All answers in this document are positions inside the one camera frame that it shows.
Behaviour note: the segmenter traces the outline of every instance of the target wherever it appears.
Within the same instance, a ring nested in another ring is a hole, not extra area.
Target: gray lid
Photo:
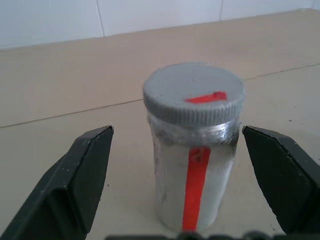
[[[239,116],[245,96],[238,76],[205,63],[164,67],[154,72],[143,87],[144,104],[152,115],[185,127],[231,121]]]

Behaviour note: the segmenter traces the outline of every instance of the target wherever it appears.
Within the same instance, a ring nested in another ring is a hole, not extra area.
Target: red stripe
[[[190,149],[182,220],[184,231],[195,231],[197,228],[210,153],[208,147]]]
[[[212,94],[197,96],[194,98],[186,99],[185,101],[192,104],[205,104],[216,101],[226,101],[227,94],[224,91],[215,91]]]

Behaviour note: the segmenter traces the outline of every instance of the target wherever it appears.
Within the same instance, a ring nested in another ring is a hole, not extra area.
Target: red label
[[[185,101],[192,104],[205,104],[216,101],[226,101],[227,94],[224,91],[215,91],[212,94],[197,96],[194,98],[186,99]]]
[[[184,231],[195,231],[197,228],[210,153],[208,147],[190,149],[182,220]]]

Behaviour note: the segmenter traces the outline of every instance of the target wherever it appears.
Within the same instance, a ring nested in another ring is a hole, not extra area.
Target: beige table surface
[[[320,163],[319,45],[320,12],[298,10],[0,51],[0,234],[77,136],[112,124],[105,188],[87,239],[176,235],[154,212],[141,101],[143,81],[168,64],[210,62],[240,75],[247,89],[241,120],[294,138]],[[218,218],[202,234],[252,229],[281,233],[241,136]]]

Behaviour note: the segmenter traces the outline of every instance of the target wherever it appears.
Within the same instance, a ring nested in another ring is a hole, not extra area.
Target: plastic jar
[[[155,205],[177,231],[196,231],[218,214],[234,163],[242,80],[204,63],[181,63],[144,83],[154,147]]]

